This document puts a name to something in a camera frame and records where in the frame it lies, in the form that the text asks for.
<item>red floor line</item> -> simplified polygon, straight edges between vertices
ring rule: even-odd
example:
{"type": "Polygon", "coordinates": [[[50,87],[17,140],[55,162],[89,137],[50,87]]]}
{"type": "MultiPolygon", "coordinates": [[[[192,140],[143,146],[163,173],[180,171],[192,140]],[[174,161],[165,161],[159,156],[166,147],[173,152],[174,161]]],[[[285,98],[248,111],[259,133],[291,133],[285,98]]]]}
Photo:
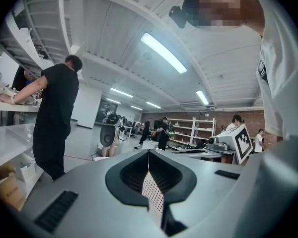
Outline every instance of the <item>red floor line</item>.
{"type": "Polygon", "coordinates": [[[83,158],[78,158],[78,157],[73,157],[73,156],[69,156],[69,155],[64,155],[64,156],[66,156],[66,157],[70,157],[70,158],[74,158],[74,159],[79,159],[79,160],[92,161],[92,160],[83,159],[83,158]]]}

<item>white storage bin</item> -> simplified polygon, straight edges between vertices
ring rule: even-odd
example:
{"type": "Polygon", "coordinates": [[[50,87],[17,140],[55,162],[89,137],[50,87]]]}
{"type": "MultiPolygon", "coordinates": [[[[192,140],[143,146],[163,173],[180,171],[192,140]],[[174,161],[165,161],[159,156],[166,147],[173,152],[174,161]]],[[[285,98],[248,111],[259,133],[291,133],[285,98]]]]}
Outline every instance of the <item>white storage bin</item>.
{"type": "Polygon", "coordinates": [[[15,175],[18,179],[27,182],[35,175],[35,161],[25,153],[16,156],[12,162],[15,164],[15,175]]]}

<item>black t-shirt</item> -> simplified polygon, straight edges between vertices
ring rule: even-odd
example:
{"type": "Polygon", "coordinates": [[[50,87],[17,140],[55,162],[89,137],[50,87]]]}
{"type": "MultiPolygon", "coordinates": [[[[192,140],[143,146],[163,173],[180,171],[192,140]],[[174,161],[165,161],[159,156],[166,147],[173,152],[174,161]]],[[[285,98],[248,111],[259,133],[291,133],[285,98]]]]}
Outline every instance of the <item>black t-shirt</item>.
{"type": "Polygon", "coordinates": [[[144,126],[144,133],[149,133],[150,122],[146,121],[144,126]]]}
{"type": "Polygon", "coordinates": [[[169,135],[168,135],[168,124],[163,123],[161,125],[161,128],[163,130],[160,132],[159,142],[165,142],[165,143],[167,143],[167,141],[169,139],[169,135]]]}
{"type": "Polygon", "coordinates": [[[33,138],[66,139],[78,92],[77,73],[65,64],[58,64],[43,70],[41,75],[46,77],[48,86],[42,93],[33,138]]]}

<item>wristband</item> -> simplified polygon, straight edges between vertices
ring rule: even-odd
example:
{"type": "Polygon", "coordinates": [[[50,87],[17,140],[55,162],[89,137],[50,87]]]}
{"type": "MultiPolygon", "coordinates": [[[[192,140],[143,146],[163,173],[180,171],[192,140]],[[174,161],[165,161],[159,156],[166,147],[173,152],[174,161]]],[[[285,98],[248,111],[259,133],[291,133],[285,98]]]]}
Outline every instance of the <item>wristband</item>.
{"type": "Polygon", "coordinates": [[[15,105],[15,102],[14,102],[14,96],[11,96],[11,104],[12,104],[12,105],[15,105]]]}

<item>ceiling light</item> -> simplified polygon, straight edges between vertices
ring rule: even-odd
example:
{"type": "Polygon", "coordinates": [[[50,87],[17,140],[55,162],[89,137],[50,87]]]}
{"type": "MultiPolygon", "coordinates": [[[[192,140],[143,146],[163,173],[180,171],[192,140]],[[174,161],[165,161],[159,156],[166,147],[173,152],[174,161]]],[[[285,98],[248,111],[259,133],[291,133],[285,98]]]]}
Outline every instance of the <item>ceiling light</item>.
{"type": "Polygon", "coordinates": [[[152,37],[149,33],[145,33],[141,37],[141,41],[161,55],[169,64],[171,64],[180,74],[187,71],[186,67],[171,53],[164,45],[152,37]]]}
{"type": "Polygon", "coordinates": [[[142,109],[140,109],[140,108],[137,108],[137,107],[134,107],[134,106],[131,106],[131,107],[134,108],[134,109],[138,109],[138,110],[142,111],[142,109]]]}
{"type": "Polygon", "coordinates": [[[150,102],[146,102],[146,103],[149,104],[149,105],[151,105],[151,106],[156,107],[157,109],[161,109],[161,107],[159,107],[159,106],[157,106],[157,105],[155,105],[155,104],[152,104],[152,103],[150,103],[150,102]]]}
{"type": "Polygon", "coordinates": [[[122,91],[119,91],[119,90],[116,90],[116,89],[114,89],[114,88],[110,88],[110,90],[112,90],[112,91],[115,91],[115,92],[117,92],[117,93],[121,93],[121,94],[123,94],[123,95],[126,95],[126,96],[128,96],[128,97],[130,97],[130,98],[132,98],[132,97],[133,97],[133,96],[132,96],[132,95],[130,95],[130,94],[124,93],[124,92],[122,92],[122,91]]]}
{"type": "Polygon", "coordinates": [[[111,99],[108,99],[108,98],[106,98],[106,100],[109,100],[109,101],[112,101],[112,102],[115,102],[115,103],[121,104],[119,101],[114,101],[114,100],[111,100],[111,99]]]}
{"type": "Polygon", "coordinates": [[[197,91],[197,95],[199,95],[199,97],[202,100],[202,102],[204,103],[204,105],[208,105],[209,104],[207,98],[205,97],[205,95],[204,95],[204,93],[202,91],[197,91]]]}

